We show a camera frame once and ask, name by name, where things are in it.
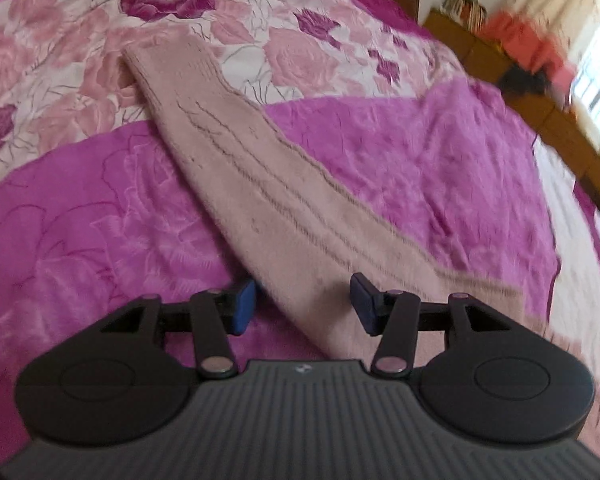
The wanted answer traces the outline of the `pink knitted cardigan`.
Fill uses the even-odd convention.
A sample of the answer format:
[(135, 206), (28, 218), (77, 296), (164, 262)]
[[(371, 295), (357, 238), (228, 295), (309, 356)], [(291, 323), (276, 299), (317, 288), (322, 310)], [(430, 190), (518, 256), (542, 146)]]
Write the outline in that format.
[(197, 37), (128, 47), (123, 56), (160, 136), (242, 265), (310, 341), (370, 362), (378, 342), (349, 300), (353, 273), (440, 301), (468, 292), (541, 337), (521, 292), (439, 266), (289, 142), (234, 90)]

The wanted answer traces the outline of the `purple floral bedspread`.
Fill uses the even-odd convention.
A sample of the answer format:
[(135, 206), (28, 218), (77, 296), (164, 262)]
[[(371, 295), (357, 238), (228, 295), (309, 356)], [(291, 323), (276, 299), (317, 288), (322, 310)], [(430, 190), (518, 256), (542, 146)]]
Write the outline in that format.
[[(0, 0), (0, 463), (27, 445), (30, 361), (147, 294), (253, 278), (126, 64), (200, 39), (286, 140), (444, 268), (518, 289), (596, 393), (600, 239), (557, 155), (455, 54), (366, 0)], [(239, 362), (332, 358), (262, 290)]]

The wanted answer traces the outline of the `long wooden cabinet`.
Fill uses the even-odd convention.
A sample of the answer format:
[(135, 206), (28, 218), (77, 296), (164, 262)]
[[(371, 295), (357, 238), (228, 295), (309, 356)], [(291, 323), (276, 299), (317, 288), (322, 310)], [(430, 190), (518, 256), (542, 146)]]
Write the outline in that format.
[[(429, 11), (424, 27), (455, 52), (470, 76), (497, 84), (513, 67), (513, 61), (497, 47), (435, 8)], [(555, 149), (600, 211), (600, 148), (588, 140), (576, 118), (559, 108), (548, 94), (505, 91), (503, 99)]]

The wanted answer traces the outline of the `black garment on cabinet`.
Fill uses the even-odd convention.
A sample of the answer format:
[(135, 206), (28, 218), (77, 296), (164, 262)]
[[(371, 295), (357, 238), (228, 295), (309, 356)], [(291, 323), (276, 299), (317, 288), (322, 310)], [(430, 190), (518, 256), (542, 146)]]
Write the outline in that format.
[(523, 96), (527, 93), (544, 94), (550, 86), (550, 81), (544, 68), (540, 68), (536, 72), (528, 72), (514, 64), (501, 76), (496, 86), (501, 92)]

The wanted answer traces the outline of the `row of books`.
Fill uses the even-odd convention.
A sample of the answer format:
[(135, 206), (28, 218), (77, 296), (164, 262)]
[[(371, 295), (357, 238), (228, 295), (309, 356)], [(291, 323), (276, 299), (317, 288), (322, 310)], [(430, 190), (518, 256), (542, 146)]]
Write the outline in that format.
[(470, 32), (478, 32), (486, 21), (486, 7), (479, 0), (444, 0), (441, 12)]

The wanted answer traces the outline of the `floral orange curtain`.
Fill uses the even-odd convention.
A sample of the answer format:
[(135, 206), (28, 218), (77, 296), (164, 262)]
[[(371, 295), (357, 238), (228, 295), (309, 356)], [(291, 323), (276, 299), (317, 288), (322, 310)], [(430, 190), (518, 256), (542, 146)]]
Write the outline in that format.
[(565, 101), (599, 24), (600, 0), (503, 0), (479, 36), (499, 44), (524, 70), (542, 70)]

